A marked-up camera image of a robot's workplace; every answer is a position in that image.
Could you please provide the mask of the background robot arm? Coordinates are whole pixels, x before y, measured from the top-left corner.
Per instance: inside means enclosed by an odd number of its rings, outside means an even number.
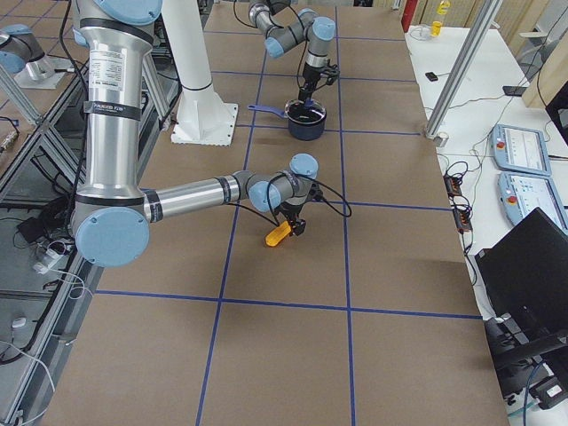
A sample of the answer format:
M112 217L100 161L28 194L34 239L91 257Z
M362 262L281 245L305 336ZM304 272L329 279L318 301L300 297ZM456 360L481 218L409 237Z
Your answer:
M12 24L1 28L1 65L7 72L16 75L44 57L45 52L29 26Z

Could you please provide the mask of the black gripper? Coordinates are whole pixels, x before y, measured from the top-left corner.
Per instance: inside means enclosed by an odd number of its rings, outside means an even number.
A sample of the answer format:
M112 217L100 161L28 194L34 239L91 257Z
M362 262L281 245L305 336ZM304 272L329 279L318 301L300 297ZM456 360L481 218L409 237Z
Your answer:
M277 208L277 212L283 216L287 224L286 229L292 231L294 235L302 235L305 231L306 221L301 218L301 212L308 201L307 198L293 198L282 202Z
M327 86L333 85L340 75L339 67L327 62L322 67L314 67L308 63L304 64L302 77L304 83L299 87L298 101L308 110L314 108L312 94Z

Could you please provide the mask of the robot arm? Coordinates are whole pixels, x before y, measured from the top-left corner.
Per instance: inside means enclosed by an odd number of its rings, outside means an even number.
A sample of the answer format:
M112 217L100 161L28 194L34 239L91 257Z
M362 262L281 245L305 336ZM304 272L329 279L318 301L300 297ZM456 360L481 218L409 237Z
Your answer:
M306 202L319 165L309 154L264 176L240 170L224 177L142 190L138 185L141 91L148 87L161 114L170 110L157 80L148 74L154 23L162 20L182 86L173 139L227 146L238 107L216 93L201 19L193 1L75 1L75 36L90 54L86 178L76 192L72 229L88 262L116 267L138 258L149 226L166 217L240 200L260 211Z
M304 81L298 84L298 99L310 104L315 91L325 84L333 84L340 71L328 57L335 38L335 21L306 8L295 13L296 20L287 26L276 20L276 14L290 6L289 1L252 1L248 8L250 24L264 36L264 47L273 59L282 57L299 45L306 48L302 72Z

